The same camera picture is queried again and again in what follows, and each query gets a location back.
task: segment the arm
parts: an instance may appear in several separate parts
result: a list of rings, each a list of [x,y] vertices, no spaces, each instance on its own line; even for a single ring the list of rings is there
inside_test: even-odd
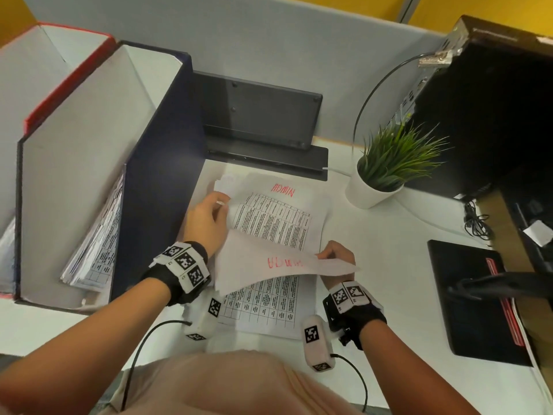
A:
[[[214,254],[226,236],[228,201],[208,195],[189,210],[183,240]],[[0,403],[13,413],[87,414],[169,300],[169,287],[146,278],[0,374]]]
[[[319,259],[338,258],[355,265],[353,253],[334,241],[317,256]],[[353,274],[322,277],[322,280],[331,289],[338,283],[353,280]],[[383,321],[367,323],[359,338],[394,415],[478,415],[465,398],[411,351]]]

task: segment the forearm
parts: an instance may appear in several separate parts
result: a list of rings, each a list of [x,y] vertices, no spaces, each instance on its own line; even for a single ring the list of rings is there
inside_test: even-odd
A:
[[[394,415],[478,415],[449,383],[382,321],[369,322],[361,344]]]
[[[0,403],[26,415],[87,414],[170,300],[147,278],[0,375]]]

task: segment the yellow panel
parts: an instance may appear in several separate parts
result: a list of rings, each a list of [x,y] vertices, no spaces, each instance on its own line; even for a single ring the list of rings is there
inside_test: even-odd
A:
[[[553,0],[421,0],[409,24],[448,33],[463,14],[553,35]]]
[[[0,0],[0,47],[36,23],[23,0]]]
[[[345,12],[364,14],[385,20],[396,20],[403,0],[298,0]]]

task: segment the qr code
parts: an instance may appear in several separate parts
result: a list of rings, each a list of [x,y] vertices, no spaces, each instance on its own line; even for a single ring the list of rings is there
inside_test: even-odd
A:
[[[183,248],[182,248],[182,247],[173,245],[173,246],[171,246],[169,249],[167,249],[166,251],[164,251],[164,252],[162,253],[162,255],[169,256],[170,258],[172,258],[173,256],[178,255],[181,251],[183,251]]]
[[[219,317],[219,310],[221,310],[221,303],[212,298],[208,312],[217,318]]]
[[[312,326],[311,328],[304,329],[305,333],[305,342],[313,342],[319,339],[319,331],[317,326]]]
[[[195,267],[192,271],[188,272],[187,275],[192,283],[192,286],[197,286],[204,279],[204,275],[200,271],[199,267]]]
[[[347,287],[347,291],[351,297],[362,297],[365,295],[359,286],[349,286]]]
[[[321,364],[314,365],[313,368],[316,371],[324,371],[324,370],[331,369],[332,367],[329,366],[327,363],[321,363]]]
[[[332,295],[332,298],[334,299],[334,302],[336,305],[339,305],[340,303],[343,303],[344,301],[348,300],[348,296],[346,294],[346,291],[341,288],[336,293]]]
[[[202,335],[200,334],[190,334],[190,335],[187,335],[190,339],[194,339],[195,341],[203,341],[204,339],[207,339],[205,337],[203,337]]]
[[[188,254],[188,252],[184,252],[182,255],[176,258],[175,261],[184,270],[187,270],[196,263],[196,261]]]

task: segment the white pot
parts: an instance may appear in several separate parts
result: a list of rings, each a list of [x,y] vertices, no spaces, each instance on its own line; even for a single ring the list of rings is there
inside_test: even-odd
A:
[[[367,185],[363,179],[361,179],[361,176],[359,176],[357,168],[354,168],[353,175],[349,178],[349,183],[346,187],[346,198],[352,205],[366,210],[377,205],[378,202],[384,201],[386,198],[398,193],[402,188],[403,185],[392,192],[377,191],[375,188],[371,188]]]

